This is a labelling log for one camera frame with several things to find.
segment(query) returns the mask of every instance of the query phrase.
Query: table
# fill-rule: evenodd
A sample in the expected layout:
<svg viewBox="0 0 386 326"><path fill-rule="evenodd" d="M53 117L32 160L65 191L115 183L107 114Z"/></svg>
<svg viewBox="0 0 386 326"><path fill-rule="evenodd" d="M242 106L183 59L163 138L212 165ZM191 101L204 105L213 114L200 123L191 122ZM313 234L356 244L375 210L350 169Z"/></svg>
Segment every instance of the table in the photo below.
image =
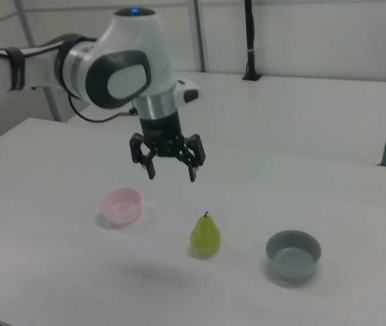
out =
<svg viewBox="0 0 386 326"><path fill-rule="evenodd" d="M150 181L129 137L33 119L0 137L0 320L386 325L385 167L205 143L196 182L173 159L155 159ZM143 213L110 228L99 203L128 186ZM222 245L200 259L189 237L205 211ZM269 270L266 241L289 229L321 244L307 283Z"/></svg>
<svg viewBox="0 0 386 326"><path fill-rule="evenodd" d="M240 75L176 71L196 82L201 99L179 110L183 133L203 141L310 158L380 164L386 141L386 83L290 77L243 81ZM89 106L85 116L110 111ZM73 124L90 124L79 118ZM140 132L122 117L99 128Z"/></svg>

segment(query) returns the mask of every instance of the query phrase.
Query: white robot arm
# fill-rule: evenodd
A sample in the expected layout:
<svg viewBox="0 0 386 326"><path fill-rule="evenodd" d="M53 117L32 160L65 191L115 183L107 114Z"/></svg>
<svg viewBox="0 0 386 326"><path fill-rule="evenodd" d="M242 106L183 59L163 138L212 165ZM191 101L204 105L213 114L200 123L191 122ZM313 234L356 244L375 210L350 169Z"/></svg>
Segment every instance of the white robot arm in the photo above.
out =
<svg viewBox="0 0 386 326"><path fill-rule="evenodd" d="M166 35L153 10L117 11L98 40L63 35L38 48L0 50L0 92L35 86L62 88L104 109L131 101L143 131L131 138L131 155L150 179L155 176L154 156L185 163L191 181L203 165L200 137L182 135L177 112L202 93L193 82L174 79ZM150 150L147 155L142 143Z"/></svg>

